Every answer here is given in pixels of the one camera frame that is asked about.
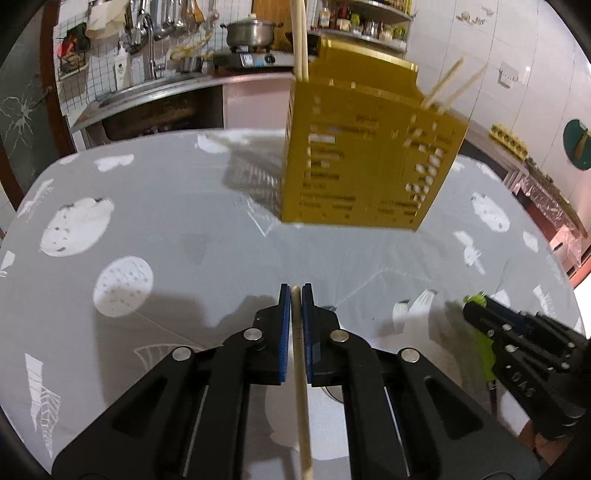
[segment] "green round wall object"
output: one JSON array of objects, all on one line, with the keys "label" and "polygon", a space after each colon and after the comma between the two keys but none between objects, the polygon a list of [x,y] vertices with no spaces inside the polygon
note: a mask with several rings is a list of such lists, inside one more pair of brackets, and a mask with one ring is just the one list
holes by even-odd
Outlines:
[{"label": "green round wall object", "polygon": [[591,168],[591,131],[581,120],[571,120],[564,127],[564,150],[579,170]]}]

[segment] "tablecloth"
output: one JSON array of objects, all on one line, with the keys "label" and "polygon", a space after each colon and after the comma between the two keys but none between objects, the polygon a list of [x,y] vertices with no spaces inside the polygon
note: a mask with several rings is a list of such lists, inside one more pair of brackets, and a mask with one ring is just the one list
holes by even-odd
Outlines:
[{"label": "tablecloth", "polygon": [[[283,142],[283,131],[154,135],[37,179],[0,251],[0,402],[47,469],[175,346],[218,346],[281,283],[312,283],[343,328],[378,348],[414,346],[484,405],[465,295],[581,328],[542,234],[484,164],[456,159],[417,232],[284,224]],[[252,387],[246,478],[296,478],[292,372]],[[347,478],[342,406],[312,388],[309,401],[315,477]],[[501,404],[509,423],[519,417]]]}]

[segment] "metal shelf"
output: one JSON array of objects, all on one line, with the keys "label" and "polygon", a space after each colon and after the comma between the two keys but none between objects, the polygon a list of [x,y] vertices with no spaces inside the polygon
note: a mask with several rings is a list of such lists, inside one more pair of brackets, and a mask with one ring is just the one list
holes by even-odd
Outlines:
[{"label": "metal shelf", "polygon": [[369,43],[373,46],[385,48],[387,50],[395,51],[396,53],[406,53],[406,42],[404,40],[393,39],[389,42],[378,40],[377,38],[368,37],[367,35],[355,35],[351,32],[343,32],[342,30],[331,30],[329,28],[319,28],[317,33],[324,35],[334,35],[336,37],[347,37],[360,43]]},{"label": "metal shelf", "polygon": [[413,21],[410,15],[374,0],[349,0],[349,6],[352,11],[361,14],[363,17],[384,22],[388,25]]}]

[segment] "green object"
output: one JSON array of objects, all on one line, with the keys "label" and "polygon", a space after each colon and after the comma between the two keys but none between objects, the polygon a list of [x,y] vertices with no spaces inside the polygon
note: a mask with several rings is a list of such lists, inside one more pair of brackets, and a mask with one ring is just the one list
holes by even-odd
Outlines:
[{"label": "green object", "polygon": [[[484,292],[480,291],[474,296],[464,297],[464,302],[468,303],[473,301],[482,307],[486,307],[486,297]],[[495,374],[492,372],[492,367],[495,365],[495,354],[492,351],[492,340],[489,339],[484,333],[476,330],[475,332],[476,347],[480,355],[480,361],[482,362],[482,369],[484,370],[484,377],[487,382],[496,380]]]},{"label": "green object", "polygon": [[591,138],[587,138],[582,150],[579,150],[580,157],[577,157],[577,147],[582,141],[586,127],[580,120],[571,120],[564,127],[563,143],[570,162],[579,170],[591,168]]}]

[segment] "gas stove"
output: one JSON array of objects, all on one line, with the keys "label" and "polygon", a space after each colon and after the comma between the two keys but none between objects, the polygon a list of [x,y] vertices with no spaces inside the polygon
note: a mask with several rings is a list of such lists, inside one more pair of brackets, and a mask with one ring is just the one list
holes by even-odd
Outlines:
[{"label": "gas stove", "polygon": [[230,70],[292,69],[294,56],[293,53],[273,50],[262,52],[222,50],[213,54],[213,66],[216,70],[219,67]]}]

